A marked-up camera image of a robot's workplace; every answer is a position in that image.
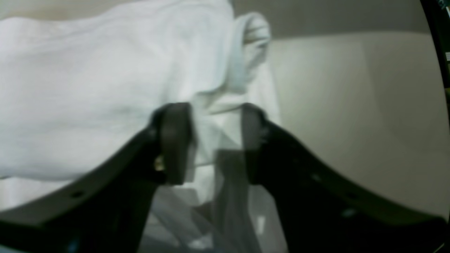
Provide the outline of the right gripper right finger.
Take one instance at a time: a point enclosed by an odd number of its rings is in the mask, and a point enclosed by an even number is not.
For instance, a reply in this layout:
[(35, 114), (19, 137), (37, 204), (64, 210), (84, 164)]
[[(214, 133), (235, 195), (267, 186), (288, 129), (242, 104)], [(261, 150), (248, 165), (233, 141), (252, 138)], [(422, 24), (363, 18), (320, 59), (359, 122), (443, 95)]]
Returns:
[(333, 171), (254, 104), (242, 106), (251, 184), (274, 198), (290, 253), (448, 253), (444, 218), (386, 200)]

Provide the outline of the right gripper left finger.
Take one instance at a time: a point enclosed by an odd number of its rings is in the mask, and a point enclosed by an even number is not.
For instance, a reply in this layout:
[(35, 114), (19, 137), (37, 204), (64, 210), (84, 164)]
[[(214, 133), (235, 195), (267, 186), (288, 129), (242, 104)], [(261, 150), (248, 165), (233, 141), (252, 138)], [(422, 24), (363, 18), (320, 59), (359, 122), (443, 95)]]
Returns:
[(155, 192), (193, 167), (192, 108), (171, 103), (95, 170), (1, 212), (2, 253), (136, 253)]

